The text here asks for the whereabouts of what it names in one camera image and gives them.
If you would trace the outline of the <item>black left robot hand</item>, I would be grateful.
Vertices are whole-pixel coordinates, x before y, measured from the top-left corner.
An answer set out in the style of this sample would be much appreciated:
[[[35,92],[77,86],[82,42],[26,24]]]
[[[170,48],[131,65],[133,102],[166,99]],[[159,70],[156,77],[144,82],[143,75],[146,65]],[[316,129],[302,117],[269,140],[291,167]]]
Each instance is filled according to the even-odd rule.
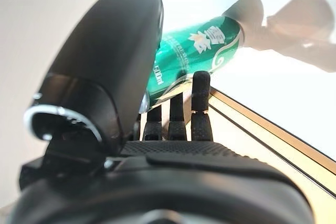
[[[24,120],[48,142],[22,166],[8,223],[314,223],[285,174],[213,141],[210,76],[193,75],[191,141],[183,98],[140,131],[162,36],[162,0],[98,0],[49,68]]]

